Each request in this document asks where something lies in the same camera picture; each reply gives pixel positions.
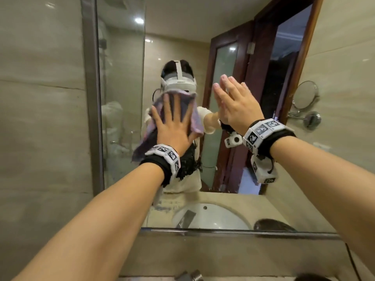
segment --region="sink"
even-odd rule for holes
[[[181,229],[250,230],[233,212],[209,203],[185,206],[173,216],[172,225]]]

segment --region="person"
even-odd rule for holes
[[[181,69],[182,72],[181,79],[178,79],[178,81],[176,81],[178,77],[177,67]],[[181,89],[189,92],[190,94],[196,94],[196,81],[194,78],[193,69],[186,60],[172,60],[167,62],[164,65],[161,73],[161,82],[161,88],[157,90],[161,90],[162,93],[169,89]],[[142,130],[145,130],[147,125],[151,122],[149,110],[149,108],[146,109]],[[227,119],[224,116],[223,109],[219,109],[218,112],[212,113],[207,108],[198,106],[197,111],[206,134],[213,134],[216,129],[221,128],[221,124],[218,120],[221,120],[223,124],[228,124]],[[199,169],[202,166],[199,159],[199,148],[199,138],[197,138],[187,150],[185,155],[181,157],[180,173],[163,189],[164,193],[194,192],[201,189],[202,182]]]
[[[245,135],[249,126],[264,119],[245,83],[223,75],[213,90],[229,124],[239,134]],[[152,109],[157,143],[172,146],[182,156],[197,136],[187,136],[192,108],[181,122],[178,116],[172,120],[168,97],[164,106],[165,124]],[[180,114],[178,108],[176,104],[174,114]],[[293,136],[275,141],[270,153],[343,240],[374,268],[375,174]],[[157,164],[140,165],[97,195],[14,280],[115,280],[164,179]]]

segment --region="magnifying mirror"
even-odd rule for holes
[[[292,103],[295,108],[302,110],[312,105],[318,97],[318,86],[312,81],[306,81],[298,86]]]

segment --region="headset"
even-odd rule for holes
[[[177,72],[172,72],[165,75],[164,70],[161,75],[161,87],[156,89],[152,95],[152,101],[154,101],[154,95],[156,91],[166,92],[171,89],[182,89],[190,94],[196,94],[196,80],[189,73],[182,71],[181,62],[174,60],[176,63]]]

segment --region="purple cloth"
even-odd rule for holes
[[[180,89],[176,90],[170,90],[166,92],[167,94],[171,95],[170,96],[170,103],[171,103],[171,110],[173,111],[173,106],[174,106],[174,98],[173,94],[180,94],[181,96],[181,120],[184,118],[185,113],[187,111],[187,108],[190,104],[191,101],[194,101],[194,109],[193,113],[191,115],[191,122],[190,122],[190,131],[191,132],[196,132],[199,134],[204,133],[204,127],[201,123],[201,118],[198,114],[198,110],[196,108],[196,102],[195,102],[195,97],[196,94],[190,94],[188,92],[185,92]],[[164,108],[163,108],[163,95],[161,95],[154,103],[153,105],[156,107],[158,114],[160,115],[160,118],[162,119],[163,122],[165,122],[164,119]],[[132,161],[134,162],[140,162],[144,159],[145,153],[151,149],[153,146],[156,145],[157,141],[157,128],[155,121],[152,120],[152,122],[147,126],[147,131],[145,136],[143,137],[140,145],[134,150],[133,156],[132,156]]]

